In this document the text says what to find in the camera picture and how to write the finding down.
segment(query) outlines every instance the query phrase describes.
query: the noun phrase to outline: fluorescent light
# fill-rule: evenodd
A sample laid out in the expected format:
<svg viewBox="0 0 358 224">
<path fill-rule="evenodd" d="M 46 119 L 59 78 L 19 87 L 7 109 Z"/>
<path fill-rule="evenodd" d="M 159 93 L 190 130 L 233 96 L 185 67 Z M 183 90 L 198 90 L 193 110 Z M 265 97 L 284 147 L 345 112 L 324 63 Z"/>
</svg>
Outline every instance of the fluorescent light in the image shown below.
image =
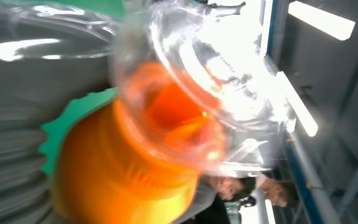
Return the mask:
<svg viewBox="0 0 358 224">
<path fill-rule="evenodd" d="M 268 216 L 268 224 L 275 224 L 274 211 L 272 210 L 272 204 L 270 200 L 266 200 L 266 210 Z"/>
<path fill-rule="evenodd" d="M 311 116 L 310 112 L 305 107 L 304 103 L 298 96 L 296 90 L 291 85 L 290 81 L 286 77 L 283 71 L 280 71 L 276 74 L 276 78 L 278 79 L 279 85 L 285 94 L 286 98 L 288 99 L 290 105 L 292 106 L 294 112 L 298 119 L 300 120 L 301 124 L 303 125 L 305 131 L 310 137 L 316 135 L 317 132 L 317 124 L 313 117 Z"/>
<path fill-rule="evenodd" d="M 262 42 L 260 43 L 260 56 L 264 57 L 267 53 L 268 38 L 269 38 L 269 27 L 271 25 L 271 13 L 272 13 L 273 0 L 266 0 L 264 7 L 264 18 L 262 28 Z"/>
<path fill-rule="evenodd" d="M 355 27 L 351 20 L 299 1 L 289 4 L 289 14 L 342 41 L 351 37 Z"/>
</svg>

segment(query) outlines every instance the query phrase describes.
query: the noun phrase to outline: ceiling light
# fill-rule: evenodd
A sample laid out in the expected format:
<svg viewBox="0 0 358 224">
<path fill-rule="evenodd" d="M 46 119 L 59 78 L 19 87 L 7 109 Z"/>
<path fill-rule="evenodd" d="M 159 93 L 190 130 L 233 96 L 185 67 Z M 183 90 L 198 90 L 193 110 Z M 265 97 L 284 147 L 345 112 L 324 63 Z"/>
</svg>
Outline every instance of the ceiling light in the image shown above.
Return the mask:
<svg viewBox="0 0 358 224">
<path fill-rule="evenodd" d="M 342 41 L 351 37 L 355 27 L 351 20 L 299 1 L 289 4 L 289 14 Z"/>
<path fill-rule="evenodd" d="M 276 74 L 276 77 L 283 93 L 288 99 L 305 131 L 310 137 L 315 136 L 318 129 L 317 124 L 311 116 L 310 112 L 305 107 L 300 97 L 298 96 L 296 90 L 291 85 L 285 73 L 283 71 L 280 71 Z"/>
</svg>

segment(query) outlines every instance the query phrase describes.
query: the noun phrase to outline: dark hair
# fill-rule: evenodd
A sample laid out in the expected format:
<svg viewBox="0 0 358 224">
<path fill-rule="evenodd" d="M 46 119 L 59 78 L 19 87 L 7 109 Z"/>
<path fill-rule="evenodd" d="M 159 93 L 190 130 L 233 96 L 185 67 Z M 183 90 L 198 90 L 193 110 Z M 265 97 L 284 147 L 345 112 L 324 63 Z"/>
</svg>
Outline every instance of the dark hair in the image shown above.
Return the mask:
<svg viewBox="0 0 358 224">
<path fill-rule="evenodd" d="M 256 178 L 255 177 L 244 177 L 239 178 L 239 181 L 243 185 L 243 190 L 238 192 L 233 196 L 231 202 L 237 202 L 243 198 L 249 197 L 252 191 L 256 188 Z"/>
<path fill-rule="evenodd" d="M 286 200 L 287 202 L 286 207 L 296 207 L 300 199 L 298 196 L 296 186 L 289 181 L 281 181 L 279 183 L 283 189 L 280 196 Z"/>
</svg>

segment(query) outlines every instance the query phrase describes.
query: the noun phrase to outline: orange plastic part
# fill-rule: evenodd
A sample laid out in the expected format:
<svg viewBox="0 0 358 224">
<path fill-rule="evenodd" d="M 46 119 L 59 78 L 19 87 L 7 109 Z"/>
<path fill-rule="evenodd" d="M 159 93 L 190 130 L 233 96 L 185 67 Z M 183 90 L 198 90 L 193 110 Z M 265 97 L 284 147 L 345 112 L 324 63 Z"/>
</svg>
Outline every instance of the orange plastic part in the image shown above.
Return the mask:
<svg viewBox="0 0 358 224">
<path fill-rule="evenodd" d="M 165 147 L 186 142 L 188 148 L 179 153 L 188 153 L 201 144 L 206 154 L 196 159 L 221 159 L 224 135 L 220 124 L 163 68 L 148 63 L 143 69 L 151 75 L 141 70 L 128 91 L 137 97 L 145 86 L 156 86 L 150 96 L 141 93 L 145 124 L 167 131 L 161 136 Z M 199 171 L 172 162 L 175 158 L 155 156 L 166 148 L 146 136 L 126 108 L 120 99 L 113 100 L 75 125 L 64 142 L 53 199 L 55 209 L 75 224 L 169 224 L 193 199 Z"/>
</svg>

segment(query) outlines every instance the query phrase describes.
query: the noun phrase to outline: clear plastic container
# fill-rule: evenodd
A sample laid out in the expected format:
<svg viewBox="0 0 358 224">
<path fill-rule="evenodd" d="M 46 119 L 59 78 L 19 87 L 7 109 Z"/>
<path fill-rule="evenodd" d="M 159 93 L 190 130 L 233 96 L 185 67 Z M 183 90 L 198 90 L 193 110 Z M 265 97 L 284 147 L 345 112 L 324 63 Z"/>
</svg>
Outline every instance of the clear plastic container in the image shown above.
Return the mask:
<svg viewBox="0 0 358 224">
<path fill-rule="evenodd" d="M 293 121 L 275 85 L 277 69 L 258 54 L 254 32 L 246 32 L 253 24 L 227 23 L 205 8 L 163 1 L 127 16 L 111 79 L 140 131 L 158 146 L 150 154 L 212 175 L 264 171 L 271 154 L 259 146 Z"/>
</svg>

